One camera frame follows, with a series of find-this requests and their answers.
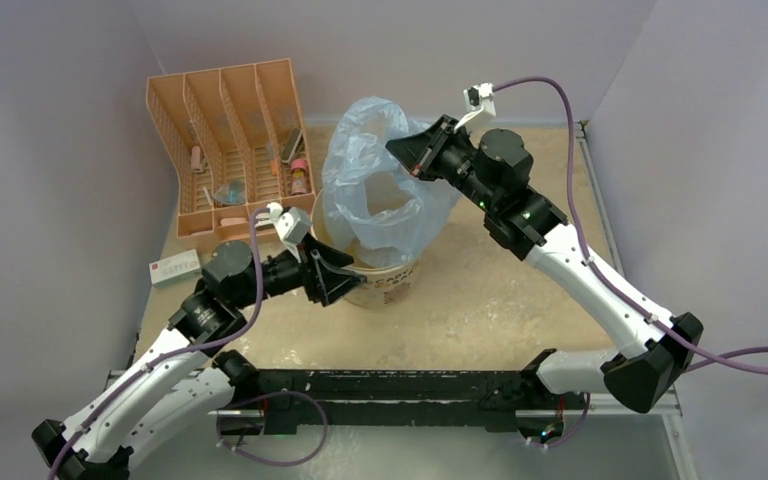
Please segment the beige plastic trash bin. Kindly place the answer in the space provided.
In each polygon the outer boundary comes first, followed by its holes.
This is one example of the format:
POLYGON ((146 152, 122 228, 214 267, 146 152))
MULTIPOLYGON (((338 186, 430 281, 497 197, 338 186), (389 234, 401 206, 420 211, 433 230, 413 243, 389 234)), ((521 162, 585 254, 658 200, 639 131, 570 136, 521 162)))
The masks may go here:
POLYGON ((349 247, 338 248, 328 233, 325 225, 321 190, 316 193, 311 213, 312 235, 322 243, 352 255, 355 262, 345 267, 366 277, 366 283, 346 294, 344 300, 362 308, 382 308, 403 301, 411 293, 420 275, 420 260, 396 266, 377 268, 360 261, 357 242, 349 247))

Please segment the light blue plastic trash bag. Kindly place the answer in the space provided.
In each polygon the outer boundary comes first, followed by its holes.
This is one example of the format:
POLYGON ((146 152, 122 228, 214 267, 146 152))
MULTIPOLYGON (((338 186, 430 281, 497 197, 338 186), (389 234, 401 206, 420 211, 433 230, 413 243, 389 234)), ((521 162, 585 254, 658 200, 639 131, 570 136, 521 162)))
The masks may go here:
POLYGON ((323 222, 335 248, 386 268, 418 260, 442 232, 460 194, 442 180, 410 176, 385 148, 427 127, 380 97, 344 113, 321 172, 323 222))

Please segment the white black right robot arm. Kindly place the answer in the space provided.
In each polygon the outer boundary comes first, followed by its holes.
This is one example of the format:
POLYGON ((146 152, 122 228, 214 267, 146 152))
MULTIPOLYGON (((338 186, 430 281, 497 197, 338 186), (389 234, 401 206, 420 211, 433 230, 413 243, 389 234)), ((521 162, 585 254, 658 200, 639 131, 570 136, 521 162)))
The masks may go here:
POLYGON ((491 129, 474 144, 456 124, 443 115, 385 147, 414 178, 444 180, 475 204, 490 237, 562 287, 613 343, 546 352, 521 381, 524 399, 544 407, 563 393, 609 393, 632 411, 649 412, 688 369, 701 321, 647 299, 579 239, 563 211, 531 186, 534 160, 520 135, 491 129))

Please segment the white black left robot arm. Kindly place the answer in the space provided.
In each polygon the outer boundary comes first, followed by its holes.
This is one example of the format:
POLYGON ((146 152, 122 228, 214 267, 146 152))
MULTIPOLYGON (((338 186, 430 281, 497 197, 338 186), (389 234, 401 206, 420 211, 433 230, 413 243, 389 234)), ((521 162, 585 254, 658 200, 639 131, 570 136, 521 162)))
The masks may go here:
POLYGON ((45 420, 32 440, 51 479, 127 479, 138 460, 192 419, 223 407, 268 413, 281 397, 322 406, 268 382, 266 371, 226 345, 250 330, 263 303, 303 289, 323 307, 366 282, 351 255, 304 234, 262 259, 256 243, 219 245, 192 294, 149 349, 96 399, 63 421, 45 420))

